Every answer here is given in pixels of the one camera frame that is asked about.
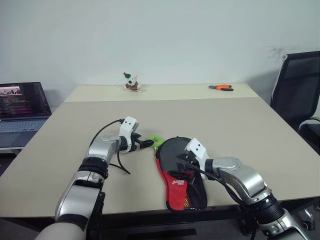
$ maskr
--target chair backrest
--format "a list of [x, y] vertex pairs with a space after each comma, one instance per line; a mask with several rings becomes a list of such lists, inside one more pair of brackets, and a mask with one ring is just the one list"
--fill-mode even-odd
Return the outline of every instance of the chair backrest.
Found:
[[270, 106], [295, 130], [313, 116], [320, 95], [320, 51], [288, 54]]

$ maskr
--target office chair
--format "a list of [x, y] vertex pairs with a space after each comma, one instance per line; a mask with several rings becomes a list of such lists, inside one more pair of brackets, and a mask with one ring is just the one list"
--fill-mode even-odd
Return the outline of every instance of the office chair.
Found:
[[[320, 124], [302, 124], [313, 119], [320, 95], [320, 51], [288, 54], [275, 82], [270, 106], [320, 155]], [[306, 208], [306, 230], [315, 229], [315, 219]]]

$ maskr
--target dark floor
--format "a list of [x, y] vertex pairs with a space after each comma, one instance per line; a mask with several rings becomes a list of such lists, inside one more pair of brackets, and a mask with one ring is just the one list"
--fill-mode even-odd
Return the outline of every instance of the dark floor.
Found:
[[[9, 166], [13, 158], [10, 155], [0, 155], [0, 176]], [[315, 217], [315, 231], [306, 231], [311, 240], [320, 240], [320, 212], [315, 211], [313, 206], [309, 207]], [[304, 218], [302, 213], [296, 216], [298, 222]], [[159, 232], [166, 231], [170, 236], [172, 233], [184, 233], [185, 236], [159, 237]], [[0, 240], [33, 240], [38, 235], [37, 231], [22, 227], [12, 222], [0, 219]], [[130, 227], [105, 230], [103, 239], [109, 240], [249, 240], [250, 236], [241, 234], [238, 222], [229, 221], [202, 221], [185, 224], [159, 225], [148, 227]], [[267, 239], [258, 230], [256, 240]]]

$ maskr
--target laptop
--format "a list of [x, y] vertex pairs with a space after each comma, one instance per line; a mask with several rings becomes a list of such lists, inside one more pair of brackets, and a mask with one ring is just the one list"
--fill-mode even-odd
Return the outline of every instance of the laptop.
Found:
[[0, 148], [24, 147], [50, 115], [40, 82], [0, 84]]

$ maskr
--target laptop screen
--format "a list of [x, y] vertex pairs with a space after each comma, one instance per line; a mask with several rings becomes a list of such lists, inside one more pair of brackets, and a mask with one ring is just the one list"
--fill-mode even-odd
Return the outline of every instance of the laptop screen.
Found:
[[51, 110], [40, 82], [0, 84], [0, 119], [50, 115]]

